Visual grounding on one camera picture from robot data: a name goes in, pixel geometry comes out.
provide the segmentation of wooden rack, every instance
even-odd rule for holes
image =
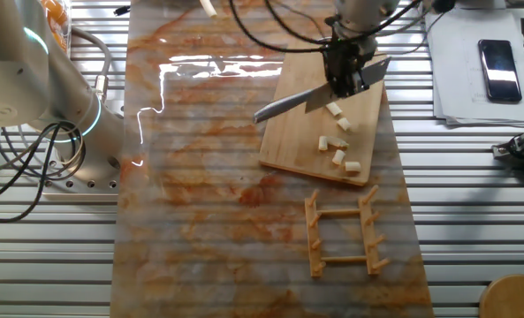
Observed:
[[[305,199],[305,217],[307,221],[308,236],[308,261],[311,268],[311,277],[323,275],[323,269],[327,262],[366,262],[369,275],[379,275],[381,268],[390,263],[389,259],[379,260],[377,245],[385,241],[385,235],[376,236],[374,221],[380,216],[379,212],[372,213],[371,199],[379,190],[375,185],[371,191],[358,199],[359,208],[317,210],[316,197],[318,190],[313,192],[310,198]],[[318,220],[322,216],[360,216],[361,236],[363,237],[365,256],[342,256],[342,257],[322,257],[321,244],[323,241],[318,232]]]

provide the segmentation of metal slotted table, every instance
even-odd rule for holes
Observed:
[[[112,12],[128,4],[73,0],[73,24],[111,48],[107,103],[117,112],[123,110],[129,18]],[[524,9],[514,12],[524,17]],[[380,50],[406,51],[422,37],[416,26],[380,38]],[[103,55],[74,39],[72,59],[92,82]],[[385,84],[435,314],[475,317],[490,281],[524,274],[524,176],[500,166],[490,152],[490,145],[524,130],[451,129],[435,119],[426,48],[395,56]],[[12,138],[19,136],[14,132]],[[0,186],[12,173],[0,172]],[[24,210],[35,187],[34,180],[21,178],[0,197],[0,216]],[[26,221],[0,224],[0,315],[108,316],[116,210],[116,202],[44,198]]]

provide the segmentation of round wooden object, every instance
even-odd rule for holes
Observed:
[[[524,275],[510,275],[491,283],[480,299],[480,318],[524,317]]]

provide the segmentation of marble surface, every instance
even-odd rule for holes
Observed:
[[[263,0],[237,1],[256,35],[285,46]],[[326,17],[331,1],[287,1]],[[125,153],[111,313],[117,317],[431,317],[429,290],[386,98],[368,186],[263,168],[264,125],[283,55],[250,42],[226,1],[133,1],[126,66]],[[292,14],[292,27],[313,34]],[[392,264],[309,274],[304,199],[355,208],[380,185],[380,257]],[[319,222],[323,256],[364,254],[359,220]]]

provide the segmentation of smartphone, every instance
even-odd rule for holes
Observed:
[[[480,40],[483,75],[488,98],[493,102],[519,102],[519,78],[509,41]]]

